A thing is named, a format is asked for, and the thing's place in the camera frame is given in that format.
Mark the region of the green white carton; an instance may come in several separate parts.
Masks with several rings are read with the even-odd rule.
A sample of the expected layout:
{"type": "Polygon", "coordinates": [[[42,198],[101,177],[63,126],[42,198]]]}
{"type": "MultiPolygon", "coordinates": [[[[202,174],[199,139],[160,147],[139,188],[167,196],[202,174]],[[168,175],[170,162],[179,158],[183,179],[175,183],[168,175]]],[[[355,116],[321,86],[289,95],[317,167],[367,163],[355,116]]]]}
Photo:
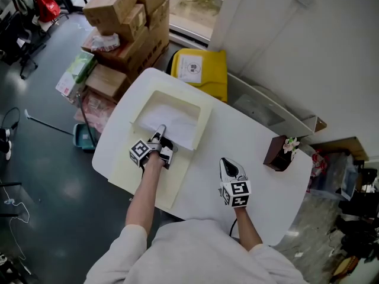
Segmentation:
{"type": "Polygon", "coordinates": [[[84,90],[85,81],[96,65],[95,56],[82,50],[63,73],[56,85],[56,90],[65,98],[74,100],[76,94],[84,90]]]}

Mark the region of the pink white flowers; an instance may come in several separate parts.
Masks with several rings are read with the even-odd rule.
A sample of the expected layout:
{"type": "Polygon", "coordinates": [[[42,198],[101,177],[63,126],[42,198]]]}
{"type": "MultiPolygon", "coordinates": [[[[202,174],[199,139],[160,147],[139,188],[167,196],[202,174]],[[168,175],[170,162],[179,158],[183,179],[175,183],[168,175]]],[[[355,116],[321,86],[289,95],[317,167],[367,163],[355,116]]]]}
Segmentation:
{"type": "Polygon", "coordinates": [[[296,137],[290,137],[284,141],[282,148],[283,148],[285,154],[287,154],[287,153],[291,154],[291,160],[294,159],[294,156],[296,155],[296,153],[298,151],[299,144],[300,144],[300,142],[297,140],[296,137]]]}

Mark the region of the cream cardboard sheet with cut-out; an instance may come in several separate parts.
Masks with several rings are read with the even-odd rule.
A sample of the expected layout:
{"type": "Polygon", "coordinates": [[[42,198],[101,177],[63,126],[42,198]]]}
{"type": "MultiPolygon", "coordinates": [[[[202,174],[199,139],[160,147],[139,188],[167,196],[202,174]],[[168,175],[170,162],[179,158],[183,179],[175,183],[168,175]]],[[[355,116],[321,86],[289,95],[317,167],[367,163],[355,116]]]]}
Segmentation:
{"type": "Polygon", "coordinates": [[[137,119],[145,108],[153,104],[171,105],[192,116],[197,116],[195,137],[192,142],[194,149],[188,150],[172,141],[177,151],[173,155],[170,168],[163,169],[160,173],[155,205],[163,210],[169,210],[175,201],[192,156],[202,138],[211,114],[212,102],[208,95],[196,93],[164,81],[158,81],[148,87],[147,94],[142,97],[137,105],[137,111],[132,116],[131,126],[124,139],[123,147],[113,164],[108,180],[129,193],[135,193],[142,178],[142,169],[131,160],[129,150],[140,139],[147,142],[155,132],[140,127],[137,124],[137,119]]]}

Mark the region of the pink package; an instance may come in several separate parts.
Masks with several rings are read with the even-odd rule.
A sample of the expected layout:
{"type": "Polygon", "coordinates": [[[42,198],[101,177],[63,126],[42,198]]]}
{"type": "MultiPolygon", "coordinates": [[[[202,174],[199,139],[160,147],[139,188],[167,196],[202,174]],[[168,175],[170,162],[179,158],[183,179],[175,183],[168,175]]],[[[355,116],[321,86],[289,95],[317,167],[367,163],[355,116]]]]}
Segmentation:
{"type": "Polygon", "coordinates": [[[102,134],[116,104],[91,91],[80,94],[80,99],[89,126],[102,134]]]}

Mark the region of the brown wooden holder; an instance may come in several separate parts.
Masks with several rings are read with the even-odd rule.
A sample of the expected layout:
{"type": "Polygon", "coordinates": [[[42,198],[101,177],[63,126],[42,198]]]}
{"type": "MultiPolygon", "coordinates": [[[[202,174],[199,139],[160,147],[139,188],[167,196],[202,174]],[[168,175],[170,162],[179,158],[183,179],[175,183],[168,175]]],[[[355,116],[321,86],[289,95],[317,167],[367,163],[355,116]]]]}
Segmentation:
{"type": "Polygon", "coordinates": [[[291,163],[291,150],[284,153],[283,145],[286,139],[285,135],[273,138],[263,162],[264,165],[276,172],[285,171],[291,163]]]}

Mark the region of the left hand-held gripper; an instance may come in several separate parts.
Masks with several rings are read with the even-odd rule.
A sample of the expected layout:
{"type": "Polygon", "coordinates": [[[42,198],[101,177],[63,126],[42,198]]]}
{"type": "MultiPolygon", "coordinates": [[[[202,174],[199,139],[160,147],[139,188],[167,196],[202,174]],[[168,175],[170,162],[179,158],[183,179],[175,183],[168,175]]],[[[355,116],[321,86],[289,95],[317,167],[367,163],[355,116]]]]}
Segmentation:
{"type": "Polygon", "coordinates": [[[164,167],[169,169],[172,163],[174,153],[177,151],[176,146],[167,138],[163,137],[166,125],[161,124],[155,131],[152,139],[145,142],[140,139],[129,150],[131,160],[138,166],[144,168],[151,152],[157,152],[159,158],[165,162],[164,167]]]}

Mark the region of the person's left forearm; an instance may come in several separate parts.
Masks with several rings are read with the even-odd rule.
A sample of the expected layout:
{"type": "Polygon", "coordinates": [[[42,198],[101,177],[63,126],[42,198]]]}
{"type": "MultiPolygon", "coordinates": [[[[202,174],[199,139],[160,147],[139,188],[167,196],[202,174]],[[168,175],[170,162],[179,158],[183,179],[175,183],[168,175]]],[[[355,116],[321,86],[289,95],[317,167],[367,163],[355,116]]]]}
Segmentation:
{"type": "Polygon", "coordinates": [[[142,180],[126,214],[126,225],[139,225],[150,233],[155,210],[156,191],[164,161],[156,151],[150,153],[142,180]]]}

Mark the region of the stack of brown cardboard boxes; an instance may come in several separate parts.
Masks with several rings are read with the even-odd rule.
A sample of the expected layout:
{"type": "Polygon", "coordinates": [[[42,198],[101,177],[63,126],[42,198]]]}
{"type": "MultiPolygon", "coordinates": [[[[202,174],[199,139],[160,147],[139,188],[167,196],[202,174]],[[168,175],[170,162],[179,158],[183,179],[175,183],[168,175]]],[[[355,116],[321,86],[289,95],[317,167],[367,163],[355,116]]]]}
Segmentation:
{"type": "Polygon", "coordinates": [[[169,45],[170,0],[90,0],[83,14],[92,31],[81,46],[97,65],[85,84],[117,103],[147,68],[153,67],[169,45]],[[91,51],[95,35],[118,34],[120,46],[109,52],[91,51]]]}

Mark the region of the person's light grey sweatshirt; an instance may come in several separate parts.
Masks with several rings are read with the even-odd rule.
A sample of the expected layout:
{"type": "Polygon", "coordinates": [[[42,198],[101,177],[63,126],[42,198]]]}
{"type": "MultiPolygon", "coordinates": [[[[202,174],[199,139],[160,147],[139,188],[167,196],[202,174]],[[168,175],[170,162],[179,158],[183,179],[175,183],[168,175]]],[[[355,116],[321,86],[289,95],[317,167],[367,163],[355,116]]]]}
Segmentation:
{"type": "Polygon", "coordinates": [[[158,229],[152,245],[127,225],[92,266],[84,284],[307,284],[281,253],[264,244],[247,251],[213,220],[158,229]]]}

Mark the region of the white A4 paper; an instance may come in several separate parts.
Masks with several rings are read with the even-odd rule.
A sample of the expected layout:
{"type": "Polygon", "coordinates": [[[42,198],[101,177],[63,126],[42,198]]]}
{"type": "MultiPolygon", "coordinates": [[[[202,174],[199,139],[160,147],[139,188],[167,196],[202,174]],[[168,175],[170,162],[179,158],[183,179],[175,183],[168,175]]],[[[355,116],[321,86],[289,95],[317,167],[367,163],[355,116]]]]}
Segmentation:
{"type": "Polygon", "coordinates": [[[156,131],[160,125],[165,125],[164,136],[184,147],[193,150],[197,116],[192,116],[183,110],[167,104],[153,104],[141,112],[137,124],[147,130],[156,131]]]}

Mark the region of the brown cardboard sheet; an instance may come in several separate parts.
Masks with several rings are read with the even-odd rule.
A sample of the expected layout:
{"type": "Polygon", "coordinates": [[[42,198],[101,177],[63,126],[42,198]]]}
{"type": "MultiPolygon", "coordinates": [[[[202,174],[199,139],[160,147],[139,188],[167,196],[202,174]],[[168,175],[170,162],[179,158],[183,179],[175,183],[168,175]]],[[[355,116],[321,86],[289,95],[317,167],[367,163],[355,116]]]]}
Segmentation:
{"type": "Polygon", "coordinates": [[[369,161],[369,157],[357,137],[311,144],[310,146],[320,153],[329,154],[344,152],[346,154],[351,154],[354,160],[369,161]]]}

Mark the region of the yellow plastic bin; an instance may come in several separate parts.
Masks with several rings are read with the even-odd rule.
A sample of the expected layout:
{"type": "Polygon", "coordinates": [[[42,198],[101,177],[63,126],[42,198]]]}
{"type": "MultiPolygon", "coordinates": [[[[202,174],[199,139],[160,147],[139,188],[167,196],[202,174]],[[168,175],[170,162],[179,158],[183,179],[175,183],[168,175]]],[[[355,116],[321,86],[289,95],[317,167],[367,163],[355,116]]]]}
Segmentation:
{"type": "Polygon", "coordinates": [[[226,52],[180,49],[169,61],[166,72],[171,76],[227,102],[226,52]]]}

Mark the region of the person's right forearm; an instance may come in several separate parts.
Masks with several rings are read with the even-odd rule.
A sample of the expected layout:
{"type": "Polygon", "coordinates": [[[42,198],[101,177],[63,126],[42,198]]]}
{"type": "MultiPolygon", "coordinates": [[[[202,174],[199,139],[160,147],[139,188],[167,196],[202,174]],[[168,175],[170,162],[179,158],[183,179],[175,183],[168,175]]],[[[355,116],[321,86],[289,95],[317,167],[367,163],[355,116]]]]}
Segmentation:
{"type": "Polygon", "coordinates": [[[256,231],[245,207],[235,208],[240,244],[247,251],[262,244],[262,239],[256,231]]]}

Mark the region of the white plastic bag red print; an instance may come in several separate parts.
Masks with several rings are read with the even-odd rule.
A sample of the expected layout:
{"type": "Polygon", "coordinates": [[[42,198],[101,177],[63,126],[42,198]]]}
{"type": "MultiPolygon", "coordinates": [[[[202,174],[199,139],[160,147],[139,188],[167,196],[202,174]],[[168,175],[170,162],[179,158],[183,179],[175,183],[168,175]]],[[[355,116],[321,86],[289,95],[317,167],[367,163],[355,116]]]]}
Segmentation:
{"type": "Polygon", "coordinates": [[[109,52],[120,46],[118,34],[113,35],[95,35],[91,40],[91,51],[109,52]]]}

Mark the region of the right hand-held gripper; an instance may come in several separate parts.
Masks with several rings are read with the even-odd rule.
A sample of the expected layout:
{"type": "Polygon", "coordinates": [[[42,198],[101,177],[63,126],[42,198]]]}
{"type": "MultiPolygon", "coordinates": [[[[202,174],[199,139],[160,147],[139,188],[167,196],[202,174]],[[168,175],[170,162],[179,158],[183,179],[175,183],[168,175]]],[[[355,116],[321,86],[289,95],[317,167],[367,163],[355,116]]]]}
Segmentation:
{"type": "Polygon", "coordinates": [[[229,158],[220,159],[220,196],[232,208],[246,207],[251,195],[251,183],[244,168],[229,158]]]}

